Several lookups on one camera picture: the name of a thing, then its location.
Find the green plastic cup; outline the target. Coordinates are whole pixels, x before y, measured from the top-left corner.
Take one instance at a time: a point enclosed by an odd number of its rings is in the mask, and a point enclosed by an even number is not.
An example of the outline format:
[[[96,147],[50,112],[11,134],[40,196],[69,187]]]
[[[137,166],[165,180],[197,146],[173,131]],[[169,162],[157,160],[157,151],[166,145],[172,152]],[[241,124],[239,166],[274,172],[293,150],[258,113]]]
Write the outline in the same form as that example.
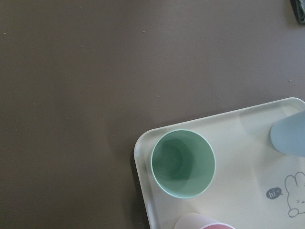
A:
[[[201,134],[177,129],[158,139],[151,152],[150,168],[156,184],[166,194],[194,198],[213,182],[215,153]]]

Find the pink plastic cup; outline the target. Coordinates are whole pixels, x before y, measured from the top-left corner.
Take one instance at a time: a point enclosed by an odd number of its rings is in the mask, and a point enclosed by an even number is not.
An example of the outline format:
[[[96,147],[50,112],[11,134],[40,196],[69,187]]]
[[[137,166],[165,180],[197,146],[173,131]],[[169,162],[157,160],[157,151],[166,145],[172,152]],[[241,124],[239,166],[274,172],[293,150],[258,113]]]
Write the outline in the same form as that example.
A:
[[[174,229],[234,229],[234,227],[198,213],[188,213],[177,220]]]

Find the blue plastic cup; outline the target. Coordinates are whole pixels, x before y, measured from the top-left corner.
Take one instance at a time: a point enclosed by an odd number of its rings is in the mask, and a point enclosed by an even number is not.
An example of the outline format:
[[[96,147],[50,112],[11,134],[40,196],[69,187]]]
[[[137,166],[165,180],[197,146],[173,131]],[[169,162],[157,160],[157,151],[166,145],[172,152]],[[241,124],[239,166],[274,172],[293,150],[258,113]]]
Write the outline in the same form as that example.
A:
[[[275,122],[270,131],[270,138],[279,152],[305,157],[305,112],[298,112]]]

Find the cream serving tray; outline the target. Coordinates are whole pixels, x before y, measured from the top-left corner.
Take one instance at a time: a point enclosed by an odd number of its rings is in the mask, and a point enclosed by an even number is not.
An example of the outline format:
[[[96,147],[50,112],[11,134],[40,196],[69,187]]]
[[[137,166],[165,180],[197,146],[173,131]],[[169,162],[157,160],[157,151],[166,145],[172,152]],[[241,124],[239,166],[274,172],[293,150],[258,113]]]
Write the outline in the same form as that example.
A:
[[[237,229],[304,228],[305,215],[292,215],[287,188],[305,171],[305,160],[278,152],[270,141],[274,122],[304,108],[301,99],[291,97],[142,134],[134,148],[134,161],[150,227],[172,229],[181,216],[199,213]],[[154,145],[176,129],[201,134],[215,153],[213,182],[195,198],[166,194],[150,169]]]

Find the gray folded cloth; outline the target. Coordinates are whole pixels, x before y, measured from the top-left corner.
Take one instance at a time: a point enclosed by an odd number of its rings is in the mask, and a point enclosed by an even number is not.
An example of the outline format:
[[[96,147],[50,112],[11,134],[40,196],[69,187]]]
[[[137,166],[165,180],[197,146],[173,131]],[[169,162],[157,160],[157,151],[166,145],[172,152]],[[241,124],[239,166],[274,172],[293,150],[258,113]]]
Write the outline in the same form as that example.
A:
[[[305,0],[290,0],[298,23],[305,24]]]

